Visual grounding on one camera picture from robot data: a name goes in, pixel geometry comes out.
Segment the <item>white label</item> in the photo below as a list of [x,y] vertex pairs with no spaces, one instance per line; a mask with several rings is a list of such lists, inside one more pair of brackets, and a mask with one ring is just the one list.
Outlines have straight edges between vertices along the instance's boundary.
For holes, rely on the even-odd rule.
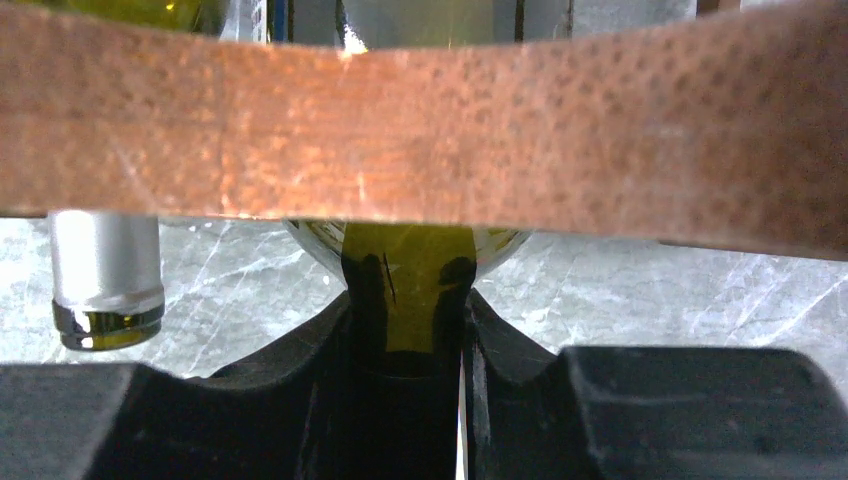
[[268,1],[274,0],[251,0],[250,22],[253,30],[250,40],[259,43],[268,43]]

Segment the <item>bottle mouth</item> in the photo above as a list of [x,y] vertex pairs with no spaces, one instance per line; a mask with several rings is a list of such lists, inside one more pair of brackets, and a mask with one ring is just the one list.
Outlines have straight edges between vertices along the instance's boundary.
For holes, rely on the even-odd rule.
[[145,342],[162,329],[165,305],[134,314],[72,310],[53,301],[62,345],[76,351],[109,351]]

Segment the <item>bottle label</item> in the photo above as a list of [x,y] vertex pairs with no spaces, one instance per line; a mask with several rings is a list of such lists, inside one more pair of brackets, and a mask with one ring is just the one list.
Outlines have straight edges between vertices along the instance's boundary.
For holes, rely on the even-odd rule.
[[250,40],[258,43],[268,43],[268,3],[266,0],[251,0],[250,21],[252,31]]

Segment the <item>wooden slat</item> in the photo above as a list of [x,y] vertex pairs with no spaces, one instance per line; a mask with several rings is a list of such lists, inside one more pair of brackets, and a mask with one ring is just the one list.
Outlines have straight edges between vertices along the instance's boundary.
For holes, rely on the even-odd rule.
[[848,8],[345,56],[0,4],[0,209],[848,253]]

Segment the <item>gray marble countertop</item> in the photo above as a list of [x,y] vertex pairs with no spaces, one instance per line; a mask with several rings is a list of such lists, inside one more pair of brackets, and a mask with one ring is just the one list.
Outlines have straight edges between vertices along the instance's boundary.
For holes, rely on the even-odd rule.
[[[278,223],[161,222],[167,312],[153,340],[65,350],[52,327],[46,221],[0,220],[0,363],[143,361],[208,375],[320,311],[343,285]],[[848,263],[535,234],[478,280],[495,310],[565,345],[785,347],[848,398]]]

